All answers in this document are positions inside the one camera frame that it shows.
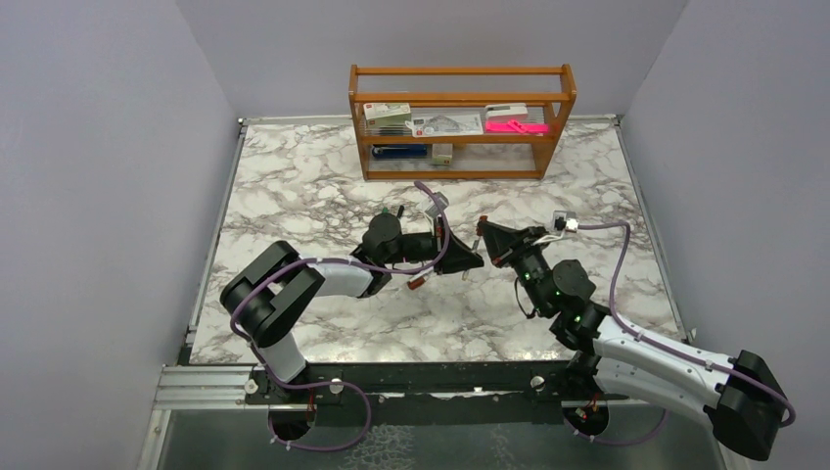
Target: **marble table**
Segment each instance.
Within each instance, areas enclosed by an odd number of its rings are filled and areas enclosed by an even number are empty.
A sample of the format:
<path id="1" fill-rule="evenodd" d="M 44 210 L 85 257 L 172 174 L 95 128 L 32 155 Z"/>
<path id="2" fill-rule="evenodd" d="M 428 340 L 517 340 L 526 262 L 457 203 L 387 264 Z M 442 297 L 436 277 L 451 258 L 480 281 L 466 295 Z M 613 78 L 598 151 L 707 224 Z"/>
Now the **marble table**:
<path id="1" fill-rule="evenodd" d="M 481 214 L 522 228 L 546 224 L 555 210 L 575 211 L 583 223 L 625 219 L 633 236 L 618 285 L 620 312 L 661 334 L 680 338 L 613 123 L 569 123 L 540 181 L 428 181 L 450 201 L 453 231 L 468 245 Z M 423 194 L 411 182 L 366 182 L 350 124 L 252 125 L 235 175 L 210 269 L 192 363 L 254 362 L 228 327 L 219 293 L 271 243 L 289 241 L 305 256 L 345 256 L 382 207 L 412 208 L 404 232 L 428 229 L 414 211 Z M 551 245 L 545 257 L 579 259 L 597 284 L 593 299 L 608 301 L 620 254 L 620 229 L 580 232 Z M 480 253 L 485 254 L 484 244 Z M 311 361 L 483 361 L 567 359 L 573 353 L 548 332 L 551 320 L 527 320 L 513 291 L 514 273 L 485 267 L 432 277 L 408 290 L 395 276 L 377 296 L 315 299 L 294 329 Z M 524 292 L 520 299 L 530 301 Z"/>

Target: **marble pattern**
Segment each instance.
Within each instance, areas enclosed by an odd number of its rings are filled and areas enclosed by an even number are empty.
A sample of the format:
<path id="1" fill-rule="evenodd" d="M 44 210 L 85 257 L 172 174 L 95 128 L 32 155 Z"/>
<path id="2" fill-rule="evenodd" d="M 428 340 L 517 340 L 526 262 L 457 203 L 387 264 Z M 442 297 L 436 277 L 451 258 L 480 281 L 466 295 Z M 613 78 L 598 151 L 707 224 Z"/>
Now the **marble pattern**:
<path id="1" fill-rule="evenodd" d="M 618 286 L 620 311 L 661 334 L 679 338 L 615 128 L 573 121 L 541 181 L 428 181 L 450 201 L 447 217 L 468 245 L 480 214 L 503 225 L 546 224 L 554 210 L 575 211 L 583 223 L 625 219 L 632 243 Z M 202 309 L 193 363 L 254 362 L 228 327 L 219 293 L 242 268 L 277 240 L 306 256 L 345 256 L 382 207 L 409 208 L 423 198 L 411 182 L 365 182 L 354 134 L 343 125 L 249 127 Z M 423 231 L 413 211 L 406 231 Z M 544 253 L 552 266 L 579 259 L 597 284 L 608 286 L 623 235 L 619 229 L 580 232 Z M 484 254 L 484 244 L 480 245 Z M 416 291 L 395 276 L 377 296 L 315 299 L 294 329 L 311 361 L 459 361 L 570 358 L 548 332 L 551 320 L 527 320 L 513 292 L 514 275 L 488 262 L 470 272 L 432 277 Z M 525 306 L 530 304 L 520 293 Z"/>

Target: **black cable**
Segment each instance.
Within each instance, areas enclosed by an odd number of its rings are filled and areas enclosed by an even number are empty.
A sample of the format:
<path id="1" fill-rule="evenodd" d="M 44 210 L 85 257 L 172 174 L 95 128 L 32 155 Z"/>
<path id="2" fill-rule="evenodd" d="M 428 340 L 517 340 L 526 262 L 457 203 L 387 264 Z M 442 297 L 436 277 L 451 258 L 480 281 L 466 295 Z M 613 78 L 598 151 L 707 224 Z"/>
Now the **black cable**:
<path id="1" fill-rule="evenodd" d="M 517 277 L 515 281 L 513 281 L 513 292 L 516 294 L 516 304 L 519 304 L 519 310 L 525 315 L 525 318 L 535 318 L 536 317 L 536 309 L 534 308 L 530 313 L 525 311 L 525 308 L 522 306 L 522 301 L 519 300 L 519 278 Z"/>

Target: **marble surface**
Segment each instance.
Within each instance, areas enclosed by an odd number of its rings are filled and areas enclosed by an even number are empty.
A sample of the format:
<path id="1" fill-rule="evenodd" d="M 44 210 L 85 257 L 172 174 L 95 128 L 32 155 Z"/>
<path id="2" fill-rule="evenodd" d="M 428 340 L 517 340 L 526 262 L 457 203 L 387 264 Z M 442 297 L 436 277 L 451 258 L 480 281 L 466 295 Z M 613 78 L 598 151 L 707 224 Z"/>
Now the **marble surface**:
<path id="1" fill-rule="evenodd" d="M 428 181 L 450 201 L 447 217 L 468 245 L 481 214 L 517 228 L 546 224 L 554 210 L 577 212 L 582 223 L 625 219 L 633 236 L 618 285 L 620 312 L 679 339 L 652 243 L 610 122 L 572 121 L 541 181 Z M 423 198 L 411 182 L 365 182 L 354 134 L 343 125 L 249 127 L 221 229 L 202 308 L 193 363 L 254 362 L 228 327 L 219 293 L 277 240 L 306 256 L 345 256 L 382 207 L 413 208 Z M 428 225 L 406 211 L 406 231 Z M 545 257 L 579 259 L 608 301 L 623 241 L 619 229 L 580 232 L 551 245 Z M 479 251 L 485 254 L 484 244 Z M 294 329 L 311 361 L 459 361 L 570 358 L 548 332 L 551 320 L 527 320 L 513 292 L 514 274 L 488 262 L 470 272 L 431 278 L 416 291 L 395 276 L 377 296 L 315 299 Z M 520 291 L 523 305 L 530 301 Z"/>

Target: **table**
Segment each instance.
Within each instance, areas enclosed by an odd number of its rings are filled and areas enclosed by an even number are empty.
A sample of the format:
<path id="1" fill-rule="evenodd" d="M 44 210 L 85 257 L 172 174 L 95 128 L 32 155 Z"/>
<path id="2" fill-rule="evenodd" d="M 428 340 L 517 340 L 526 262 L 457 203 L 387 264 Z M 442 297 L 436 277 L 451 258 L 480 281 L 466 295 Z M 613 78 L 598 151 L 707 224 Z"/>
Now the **table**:
<path id="1" fill-rule="evenodd" d="M 476 238 L 481 214 L 516 228 L 546 224 L 555 210 L 575 211 L 582 223 L 628 220 L 633 234 L 618 284 L 619 310 L 648 329 L 681 338 L 610 119 L 572 119 L 542 180 L 427 184 L 447 196 L 447 218 L 468 245 Z M 404 233 L 427 230 L 426 220 L 414 211 L 423 197 L 410 182 L 363 181 L 353 129 L 345 118 L 342 123 L 250 125 L 209 271 L 191 363 L 254 362 L 246 343 L 231 333 L 219 293 L 271 243 L 286 240 L 304 256 L 346 256 L 383 207 L 411 209 L 404 213 Z M 622 241 L 619 229 L 580 232 L 544 254 L 551 266 L 579 259 L 597 285 L 593 300 L 605 304 Z M 300 350 L 316 362 L 570 358 L 573 352 L 548 331 L 551 320 L 527 320 L 521 314 L 514 276 L 486 260 L 467 281 L 460 274 L 433 277 L 416 291 L 405 287 L 406 276 L 395 276 L 370 299 L 315 299 L 294 334 Z M 530 305 L 524 292 L 520 300 Z"/>

